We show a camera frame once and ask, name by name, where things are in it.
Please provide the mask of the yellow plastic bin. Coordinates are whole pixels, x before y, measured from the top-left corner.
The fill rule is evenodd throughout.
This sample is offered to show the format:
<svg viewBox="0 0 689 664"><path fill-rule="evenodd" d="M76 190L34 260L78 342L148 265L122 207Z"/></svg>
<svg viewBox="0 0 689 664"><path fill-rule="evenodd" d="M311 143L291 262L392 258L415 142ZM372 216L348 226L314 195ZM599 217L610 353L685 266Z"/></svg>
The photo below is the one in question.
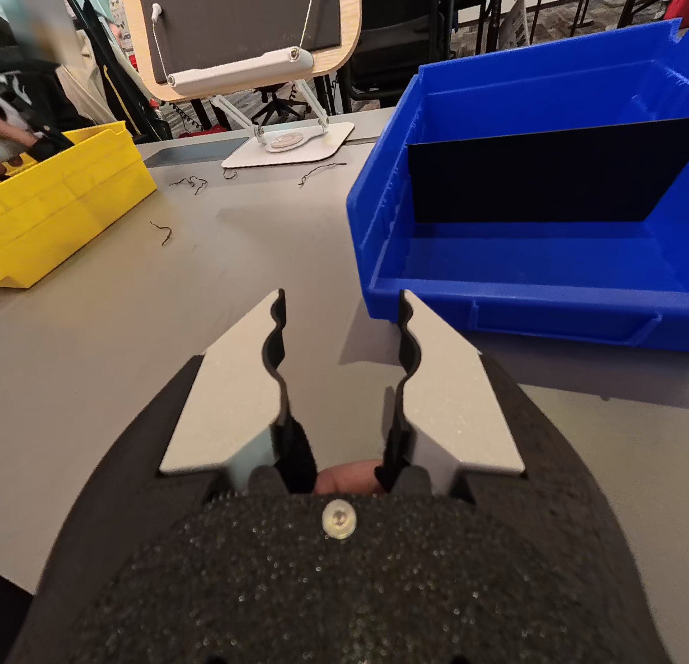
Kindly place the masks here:
<svg viewBox="0 0 689 664"><path fill-rule="evenodd" d="M29 289L156 191L124 121L1 183L1 287Z"/></svg>

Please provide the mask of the wooden-framed black book stand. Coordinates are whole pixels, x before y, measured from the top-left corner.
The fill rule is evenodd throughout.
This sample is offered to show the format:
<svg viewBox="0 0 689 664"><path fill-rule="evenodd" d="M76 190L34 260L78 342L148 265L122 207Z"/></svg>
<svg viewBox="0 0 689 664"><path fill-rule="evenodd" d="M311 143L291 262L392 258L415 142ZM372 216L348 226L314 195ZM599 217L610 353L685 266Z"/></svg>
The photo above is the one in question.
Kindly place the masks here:
<svg viewBox="0 0 689 664"><path fill-rule="evenodd" d="M332 123L307 81L353 54L361 0L123 0L137 68L159 100L209 99L249 134L223 169L320 163L353 132ZM293 83L315 124L266 129L229 100L238 91Z"/></svg>

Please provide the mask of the long wavy black thread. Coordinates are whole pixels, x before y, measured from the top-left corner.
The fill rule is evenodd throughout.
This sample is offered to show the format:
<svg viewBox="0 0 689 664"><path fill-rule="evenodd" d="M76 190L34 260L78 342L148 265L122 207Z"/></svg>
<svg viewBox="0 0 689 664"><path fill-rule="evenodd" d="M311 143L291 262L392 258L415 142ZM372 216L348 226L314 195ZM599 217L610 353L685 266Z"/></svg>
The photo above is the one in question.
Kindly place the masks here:
<svg viewBox="0 0 689 664"><path fill-rule="evenodd" d="M319 164L316 167L310 169L307 173L305 173L301 177L300 181L298 182L298 187L299 188L304 187L306 182L308 181L308 179L313 177L315 174L323 173L323 171L326 171L328 169L345 167L345 166L347 166L346 162L330 162L330 163L325 163L325 164Z"/></svg>

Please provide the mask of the black office chair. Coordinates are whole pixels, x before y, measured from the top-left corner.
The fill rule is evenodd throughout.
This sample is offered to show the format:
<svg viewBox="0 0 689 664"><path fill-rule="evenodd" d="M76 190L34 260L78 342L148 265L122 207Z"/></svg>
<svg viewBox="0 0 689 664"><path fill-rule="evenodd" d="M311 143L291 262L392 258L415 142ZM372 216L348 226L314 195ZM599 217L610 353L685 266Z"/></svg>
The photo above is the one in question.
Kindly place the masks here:
<svg viewBox="0 0 689 664"><path fill-rule="evenodd" d="M362 27L338 71L342 107L396 105L419 67L449 58L454 0L361 0Z"/></svg>

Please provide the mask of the white patterned hanging bag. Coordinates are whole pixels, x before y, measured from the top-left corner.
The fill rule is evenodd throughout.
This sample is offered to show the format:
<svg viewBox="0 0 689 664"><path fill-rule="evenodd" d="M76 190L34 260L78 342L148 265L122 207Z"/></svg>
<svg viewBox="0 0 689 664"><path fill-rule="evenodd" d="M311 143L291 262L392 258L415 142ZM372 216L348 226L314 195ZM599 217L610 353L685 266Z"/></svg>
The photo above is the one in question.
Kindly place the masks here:
<svg viewBox="0 0 689 664"><path fill-rule="evenodd" d="M526 1L516 0L498 30L497 50L523 48L530 45L530 29Z"/></svg>

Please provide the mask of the black bin divider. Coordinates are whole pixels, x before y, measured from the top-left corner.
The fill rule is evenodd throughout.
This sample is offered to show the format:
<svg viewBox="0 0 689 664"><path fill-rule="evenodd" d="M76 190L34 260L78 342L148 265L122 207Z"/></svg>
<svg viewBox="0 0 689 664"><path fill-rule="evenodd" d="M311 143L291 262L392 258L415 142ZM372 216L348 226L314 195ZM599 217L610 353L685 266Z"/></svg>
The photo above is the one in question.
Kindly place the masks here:
<svg viewBox="0 0 689 664"><path fill-rule="evenodd" d="M688 118L407 150L417 223L641 222L688 164Z"/></svg>

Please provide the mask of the blue plastic bin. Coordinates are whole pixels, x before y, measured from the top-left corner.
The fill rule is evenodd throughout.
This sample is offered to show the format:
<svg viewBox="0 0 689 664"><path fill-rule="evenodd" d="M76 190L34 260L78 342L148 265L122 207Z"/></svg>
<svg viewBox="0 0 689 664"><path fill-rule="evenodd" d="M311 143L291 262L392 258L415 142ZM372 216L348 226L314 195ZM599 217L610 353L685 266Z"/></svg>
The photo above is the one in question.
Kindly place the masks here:
<svg viewBox="0 0 689 664"><path fill-rule="evenodd" d="M347 197L370 317L688 351L688 164L641 222L415 220L409 145L688 118L688 36L651 23L422 66Z"/></svg>

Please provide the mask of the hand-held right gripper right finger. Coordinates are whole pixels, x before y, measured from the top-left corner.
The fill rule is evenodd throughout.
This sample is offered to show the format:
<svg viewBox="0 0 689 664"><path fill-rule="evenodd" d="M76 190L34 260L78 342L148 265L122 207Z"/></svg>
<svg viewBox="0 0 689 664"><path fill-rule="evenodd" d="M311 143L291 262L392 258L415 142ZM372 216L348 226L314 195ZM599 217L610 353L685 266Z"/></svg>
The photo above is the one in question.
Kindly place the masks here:
<svg viewBox="0 0 689 664"><path fill-rule="evenodd" d="M399 295L399 359L392 425L375 476L392 492L421 468L431 492L451 495L469 473L521 478L525 463L482 354L410 290Z"/></svg>

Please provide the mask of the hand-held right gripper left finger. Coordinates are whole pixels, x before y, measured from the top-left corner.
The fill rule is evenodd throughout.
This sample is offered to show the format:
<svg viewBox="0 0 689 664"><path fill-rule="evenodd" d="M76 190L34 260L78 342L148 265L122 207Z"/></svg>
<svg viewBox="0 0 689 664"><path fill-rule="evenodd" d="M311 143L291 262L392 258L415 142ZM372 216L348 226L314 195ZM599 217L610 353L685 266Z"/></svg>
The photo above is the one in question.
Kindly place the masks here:
<svg viewBox="0 0 689 664"><path fill-rule="evenodd" d="M160 473L215 472L242 494L255 470L272 467L290 493L313 491L314 455L279 373L286 324L285 291L276 289L206 349Z"/></svg>

